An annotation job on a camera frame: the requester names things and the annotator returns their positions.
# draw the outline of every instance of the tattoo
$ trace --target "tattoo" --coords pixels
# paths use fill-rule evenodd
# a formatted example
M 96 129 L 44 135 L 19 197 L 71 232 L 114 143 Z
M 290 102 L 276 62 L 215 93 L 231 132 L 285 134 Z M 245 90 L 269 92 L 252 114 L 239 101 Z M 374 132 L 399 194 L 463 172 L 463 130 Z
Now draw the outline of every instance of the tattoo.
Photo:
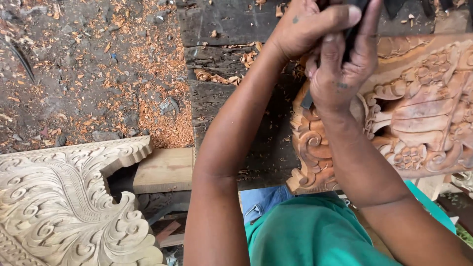
M 343 82 L 333 82 L 334 84 L 336 84 L 337 88 L 342 88 L 342 89 L 347 89 L 348 88 L 348 84 L 347 83 L 343 83 Z

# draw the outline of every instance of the blue jeans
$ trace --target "blue jeans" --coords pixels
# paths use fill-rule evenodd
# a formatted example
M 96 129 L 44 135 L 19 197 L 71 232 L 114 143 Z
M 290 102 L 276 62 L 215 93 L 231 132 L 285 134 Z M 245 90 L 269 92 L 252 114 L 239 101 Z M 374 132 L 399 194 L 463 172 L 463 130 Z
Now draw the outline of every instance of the blue jeans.
M 243 206 L 243 218 L 245 224 L 256 221 L 258 218 L 267 213 L 274 206 L 295 198 L 286 186 L 273 186 L 265 188 L 257 188 L 243 190 L 240 192 L 241 204 Z M 328 196 L 338 198 L 335 191 L 328 191 L 315 194 L 307 194 L 300 196 Z

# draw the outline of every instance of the fingernail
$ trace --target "fingernail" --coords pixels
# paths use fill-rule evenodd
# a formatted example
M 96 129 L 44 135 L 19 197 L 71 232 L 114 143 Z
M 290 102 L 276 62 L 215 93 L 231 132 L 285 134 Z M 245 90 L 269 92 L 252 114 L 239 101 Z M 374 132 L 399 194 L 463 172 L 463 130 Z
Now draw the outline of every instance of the fingernail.
M 335 39 L 335 35 L 333 33 L 329 33 L 325 35 L 324 42 L 328 43 L 328 42 L 333 41 L 334 39 Z
M 357 24 L 361 19 L 361 10 L 357 6 L 348 7 L 348 23 L 352 26 Z

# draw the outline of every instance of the reddish wood carving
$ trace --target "reddish wood carving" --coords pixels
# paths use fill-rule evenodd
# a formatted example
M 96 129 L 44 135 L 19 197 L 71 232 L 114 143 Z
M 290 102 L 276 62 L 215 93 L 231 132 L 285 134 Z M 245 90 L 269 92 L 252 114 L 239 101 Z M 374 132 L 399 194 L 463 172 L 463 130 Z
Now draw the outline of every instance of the reddish wood carving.
M 379 67 L 352 100 L 360 130 L 403 178 L 473 169 L 473 34 L 383 37 Z M 314 106 L 293 102 L 293 145 L 301 160 L 287 181 L 295 194 L 336 185 Z

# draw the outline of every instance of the dark wooden workbench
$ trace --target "dark wooden workbench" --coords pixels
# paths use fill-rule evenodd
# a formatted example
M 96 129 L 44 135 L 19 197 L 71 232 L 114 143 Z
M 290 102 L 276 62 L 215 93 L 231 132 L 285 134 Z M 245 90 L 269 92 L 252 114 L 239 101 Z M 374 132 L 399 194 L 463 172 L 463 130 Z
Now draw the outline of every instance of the dark wooden workbench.
M 189 70 L 196 151 L 199 150 L 210 123 L 235 90 L 235 86 L 197 81 L 193 69 L 203 68 L 224 78 L 236 74 L 245 75 L 246 70 L 239 60 L 240 55 L 233 53 L 245 53 L 256 48 L 252 46 L 229 49 L 222 46 L 253 41 L 264 43 L 279 21 L 275 16 L 276 5 L 283 2 L 286 1 L 268 0 L 260 10 L 254 5 L 254 0 L 213 1 L 211 5 L 208 0 L 177 0 L 181 38 L 185 47 L 184 56 Z M 416 23 L 412 28 L 409 23 L 401 23 L 401 20 L 408 20 L 409 14 L 415 16 Z M 425 17 L 420 2 L 407 0 L 394 20 L 387 19 L 386 11 L 383 10 L 378 33 L 429 34 L 433 29 L 434 22 Z M 210 36 L 213 30 L 218 32 L 218 38 Z M 208 45 L 203 49 L 201 45 L 204 42 Z M 245 168 L 240 171 L 240 190 L 284 184 L 292 169 L 300 167 L 290 141 L 292 132 L 289 120 L 292 100 L 303 80 L 293 77 L 293 66 L 288 66 L 281 74 L 275 87 L 256 139 L 246 157 Z

